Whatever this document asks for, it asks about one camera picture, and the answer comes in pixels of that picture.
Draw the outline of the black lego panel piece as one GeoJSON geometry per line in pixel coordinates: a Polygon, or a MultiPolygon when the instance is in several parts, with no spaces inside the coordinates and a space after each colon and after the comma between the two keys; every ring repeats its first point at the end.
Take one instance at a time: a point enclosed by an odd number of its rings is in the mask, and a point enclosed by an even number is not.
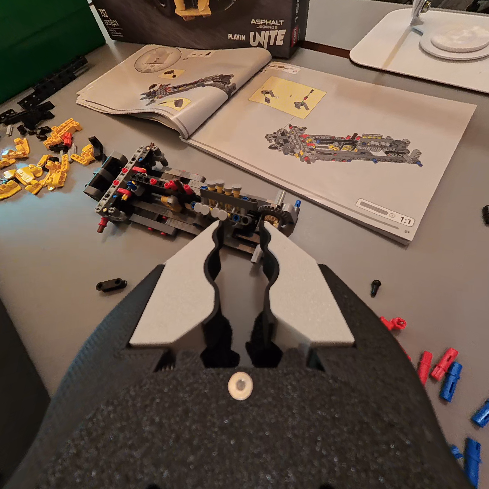
{"type": "Polygon", "coordinates": [[[18,121],[27,129],[34,130],[41,122],[54,118],[52,109],[55,106],[51,101],[46,101],[36,107],[18,114],[18,121]]]}

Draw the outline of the lego set box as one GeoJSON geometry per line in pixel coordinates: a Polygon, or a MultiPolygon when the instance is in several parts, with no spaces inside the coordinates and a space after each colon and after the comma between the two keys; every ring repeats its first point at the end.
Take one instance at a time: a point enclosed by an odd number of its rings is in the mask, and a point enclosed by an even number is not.
{"type": "Polygon", "coordinates": [[[91,1],[113,40],[192,49],[259,47],[288,59],[309,1],[91,1]]]}

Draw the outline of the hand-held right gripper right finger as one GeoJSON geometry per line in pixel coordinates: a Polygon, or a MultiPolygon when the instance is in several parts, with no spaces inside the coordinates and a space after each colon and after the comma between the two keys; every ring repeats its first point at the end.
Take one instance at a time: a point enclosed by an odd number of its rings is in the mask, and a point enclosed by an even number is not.
{"type": "Polygon", "coordinates": [[[355,339],[317,261],[268,222],[260,224],[263,311],[246,349],[250,358],[281,358],[298,348],[352,347],[355,339]]]}

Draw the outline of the white document stand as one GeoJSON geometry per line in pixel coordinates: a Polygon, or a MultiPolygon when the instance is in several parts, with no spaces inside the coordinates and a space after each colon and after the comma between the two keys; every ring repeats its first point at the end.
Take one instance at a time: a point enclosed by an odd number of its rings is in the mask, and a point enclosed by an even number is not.
{"type": "Polygon", "coordinates": [[[428,9],[426,1],[387,14],[351,50],[365,67],[488,94],[488,15],[428,9]],[[480,28],[469,51],[455,52],[435,42],[444,34],[480,28]]]}

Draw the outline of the green plastic bin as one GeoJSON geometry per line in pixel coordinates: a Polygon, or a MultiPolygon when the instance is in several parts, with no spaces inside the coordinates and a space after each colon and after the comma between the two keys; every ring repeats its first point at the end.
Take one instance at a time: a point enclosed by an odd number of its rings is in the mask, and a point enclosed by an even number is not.
{"type": "Polygon", "coordinates": [[[1,1],[1,103],[105,42],[87,1],[1,1]]]}

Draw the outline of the pile of yellow lego pieces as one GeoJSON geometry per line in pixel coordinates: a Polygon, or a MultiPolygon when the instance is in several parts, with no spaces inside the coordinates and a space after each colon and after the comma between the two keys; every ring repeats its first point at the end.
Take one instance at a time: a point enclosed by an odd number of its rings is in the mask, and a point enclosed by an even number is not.
{"type": "Polygon", "coordinates": [[[52,192],[63,188],[73,162],[88,166],[96,159],[93,146],[88,143],[78,150],[73,142],[74,135],[82,131],[82,126],[69,118],[58,126],[36,127],[27,129],[17,126],[21,135],[13,140],[13,148],[1,151],[1,200],[6,200],[21,190],[37,195],[42,189],[52,192]],[[27,135],[39,139],[48,151],[37,163],[26,162],[31,155],[27,135]]]}

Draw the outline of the grey lego car chassis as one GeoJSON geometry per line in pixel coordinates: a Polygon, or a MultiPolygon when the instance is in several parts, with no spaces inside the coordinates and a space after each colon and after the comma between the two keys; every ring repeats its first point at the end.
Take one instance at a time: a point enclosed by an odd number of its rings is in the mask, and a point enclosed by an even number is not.
{"type": "Polygon", "coordinates": [[[290,236],[301,206],[300,200],[285,203],[284,190],[266,199],[243,192],[240,184],[171,168],[154,143],[139,147],[130,158],[111,153],[84,194],[97,202],[98,233],[108,223],[136,223],[163,235],[183,231],[197,236],[222,222],[223,244],[248,253],[254,263],[260,260],[260,223],[290,236]]]}

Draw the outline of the pile of small lego pieces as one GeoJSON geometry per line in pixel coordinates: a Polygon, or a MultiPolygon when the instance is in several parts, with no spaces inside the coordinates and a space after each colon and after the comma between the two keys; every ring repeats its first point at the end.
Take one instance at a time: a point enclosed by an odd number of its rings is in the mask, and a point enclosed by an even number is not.
{"type": "MultiPolygon", "coordinates": [[[[380,316],[379,319],[389,331],[401,331],[407,326],[407,322],[400,317],[387,319],[384,316],[380,316]]],[[[440,382],[441,380],[444,381],[444,377],[450,365],[456,361],[458,354],[459,352],[456,349],[448,348],[438,363],[432,367],[431,362],[433,360],[433,354],[429,351],[424,351],[419,359],[417,370],[422,385],[424,386],[426,384],[429,376],[437,382],[440,382]]],[[[488,399],[481,409],[473,415],[471,420],[480,428],[488,424],[488,399]]],[[[450,450],[456,459],[463,459],[464,472],[470,484],[473,487],[478,488],[482,450],[481,444],[472,438],[467,438],[464,453],[462,453],[455,445],[451,445],[450,450]]]]}

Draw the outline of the lego instruction booklet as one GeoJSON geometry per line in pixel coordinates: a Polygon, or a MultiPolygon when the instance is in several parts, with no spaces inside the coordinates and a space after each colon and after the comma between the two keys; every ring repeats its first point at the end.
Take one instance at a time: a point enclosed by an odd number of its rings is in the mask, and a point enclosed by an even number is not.
{"type": "Polygon", "coordinates": [[[260,47],[146,45],[77,104],[189,145],[408,245],[477,105],[285,64],[260,47]]]}

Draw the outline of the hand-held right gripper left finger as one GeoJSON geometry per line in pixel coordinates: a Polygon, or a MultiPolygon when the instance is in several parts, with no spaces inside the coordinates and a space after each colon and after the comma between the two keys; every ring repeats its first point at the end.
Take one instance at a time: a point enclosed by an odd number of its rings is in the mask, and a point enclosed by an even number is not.
{"type": "Polygon", "coordinates": [[[202,358],[239,358],[231,349],[232,329],[223,316],[215,279],[224,224],[212,223],[163,266],[131,336],[131,347],[164,347],[202,358]]]}

